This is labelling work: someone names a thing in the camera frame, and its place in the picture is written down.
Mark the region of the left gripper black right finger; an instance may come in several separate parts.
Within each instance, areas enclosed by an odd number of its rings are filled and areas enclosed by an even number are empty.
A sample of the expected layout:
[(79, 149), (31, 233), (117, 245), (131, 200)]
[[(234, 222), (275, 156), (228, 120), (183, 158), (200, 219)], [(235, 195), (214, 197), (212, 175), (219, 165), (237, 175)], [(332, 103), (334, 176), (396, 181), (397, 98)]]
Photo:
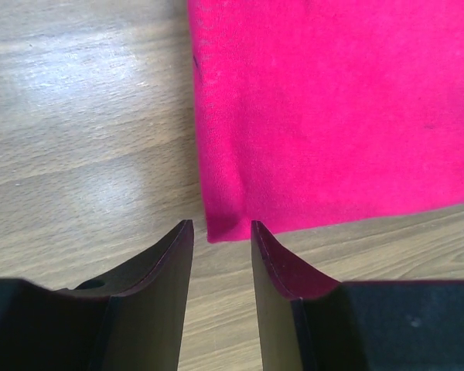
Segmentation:
[(464, 370), (464, 281), (337, 281), (251, 224), (266, 370)]

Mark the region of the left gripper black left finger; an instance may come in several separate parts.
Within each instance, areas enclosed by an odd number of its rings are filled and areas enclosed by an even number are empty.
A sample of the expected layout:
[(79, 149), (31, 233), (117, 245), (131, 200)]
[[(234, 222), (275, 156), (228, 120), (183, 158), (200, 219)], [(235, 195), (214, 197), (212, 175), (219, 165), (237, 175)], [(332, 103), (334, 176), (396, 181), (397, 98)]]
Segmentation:
[(190, 220), (73, 289), (0, 278), (0, 370), (175, 370), (193, 261)]

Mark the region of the pink red t-shirt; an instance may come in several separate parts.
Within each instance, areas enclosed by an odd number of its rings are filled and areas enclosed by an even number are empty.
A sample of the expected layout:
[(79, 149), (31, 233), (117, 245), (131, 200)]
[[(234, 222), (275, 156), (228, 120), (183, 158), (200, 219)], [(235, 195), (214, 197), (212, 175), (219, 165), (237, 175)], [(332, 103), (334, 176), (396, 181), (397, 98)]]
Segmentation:
[(210, 242), (464, 203), (464, 1), (191, 1)]

